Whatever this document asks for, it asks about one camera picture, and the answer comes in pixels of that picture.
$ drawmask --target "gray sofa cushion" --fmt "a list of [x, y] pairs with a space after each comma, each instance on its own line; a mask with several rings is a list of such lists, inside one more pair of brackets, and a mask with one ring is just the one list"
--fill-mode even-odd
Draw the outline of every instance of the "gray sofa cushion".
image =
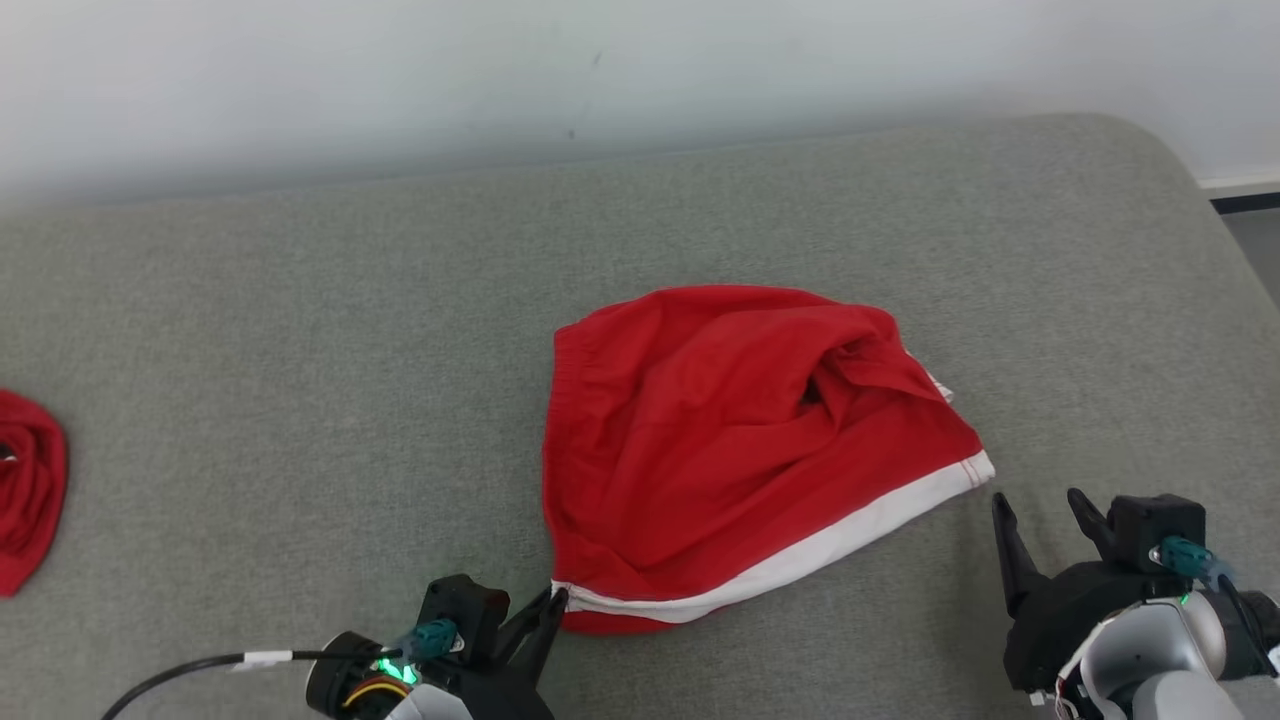
[[[1048, 571], [1092, 555], [1068, 487], [1185, 495], [1240, 584], [1280, 593], [1280, 314], [1160, 142], [1044, 117], [0, 224], [0, 383], [72, 448], [52, 552], [0, 602], [0, 716], [392, 638], [439, 575], [524, 602], [550, 573], [552, 332], [713, 282], [893, 313], [998, 475], [689, 626], [561, 637], [559, 717], [1028, 717], [996, 489]], [[306, 671], [205, 673], [127, 717], [312, 717]]]

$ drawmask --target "red cloth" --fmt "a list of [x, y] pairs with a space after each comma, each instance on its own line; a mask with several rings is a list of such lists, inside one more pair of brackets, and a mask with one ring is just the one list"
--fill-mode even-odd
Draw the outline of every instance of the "red cloth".
[[0, 389], [0, 596], [36, 571], [58, 530], [67, 493], [63, 429], [35, 402]]
[[[980, 452], [883, 310], [769, 287], [654, 292], [556, 334], [553, 578], [627, 601], [698, 596]], [[564, 626], [669, 625], [570, 612]]]

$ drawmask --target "baseboard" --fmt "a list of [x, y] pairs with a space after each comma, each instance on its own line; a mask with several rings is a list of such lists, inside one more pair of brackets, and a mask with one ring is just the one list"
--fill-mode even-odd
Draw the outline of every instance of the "baseboard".
[[1245, 195], [1267, 195], [1280, 192], [1280, 173], [1210, 178], [1199, 181], [1199, 186], [1210, 200], [1242, 197]]
[[1219, 214], [1280, 208], [1280, 173], [1199, 181]]

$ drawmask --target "yellow wire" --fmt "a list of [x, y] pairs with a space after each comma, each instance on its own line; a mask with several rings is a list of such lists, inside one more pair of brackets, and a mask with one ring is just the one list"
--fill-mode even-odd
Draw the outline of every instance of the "yellow wire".
[[392, 691], [393, 693], [401, 696], [402, 698], [408, 697], [408, 693], [404, 692], [404, 689], [398, 685], [393, 685], [390, 683], [374, 683], [371, 685], [365, 685], [358, 691], [351, 693], [351, 697], [348, 697], [347, 702], [342, 703], [342, 706], [351, 707], [351, 703], [356, 702], [356, 700], [360, 698], [360, 696], [372, 691]]

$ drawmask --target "black cable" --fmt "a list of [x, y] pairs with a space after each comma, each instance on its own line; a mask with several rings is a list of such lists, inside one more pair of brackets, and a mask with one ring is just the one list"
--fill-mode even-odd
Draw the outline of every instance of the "black cable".
[[1257, 621], [1253, 618], [1253, 612], [1245, 610], [1244, 602], [1240, 600], [1240, 592], [1235, 589], [1235, 583], [1231, 578], [1226, 575], [1217, 577], [1217, 584], [1222, 585], [1226, 591], [1228, 600], [1231, 601], [1231, 607], [1235, 609], [1235, 614], [1240, 616], [1240, 623], [1244, 623], [1244, 632], [1249, 634], [1249, 644], [1253, 646], [1253, 652], [1258, 656], [1258, 661], [1267, 670], [1267, 675], [1272, 678], [1280, 676], [1276, 674], [1276, 667], [1271, 665], [1271, 659], [1267, 657], [1266, 643], [1262, 642], [1262, 630], [1258, 628]]
[[[399, 650], [388, 650], [376, 655], [369, 655], [367, 652], [326, 652], [323, 650], [294, 650], [293, 657], [291, 660], [367, 660], [372, 662], [375, 660], [381, 660], [384, 657], [399, 657]], [[129, 706], [131, 702], [138, 700], [140, 696], [147, 691], [168, 683], [169, 680], [186, 675], [188, 673], [195, 673], [197, 670], [207, 670], [209, 667], [219, 667], [221, 665], [236, 665], [237, 662], [244, 662], [244, 653], [237, 652], [233, 655], [215, 655], [212, 657], [205, 657], [202, 660], [192, 660], [191, 662], [183, 662], [160, 673], [152, 675], [146, 680], [142, 680], [133, 689], [120, 696], [120, 700], [115, 701], [115, 705], [102, 715], [102, 720], [115, 720], [124, 708]]]

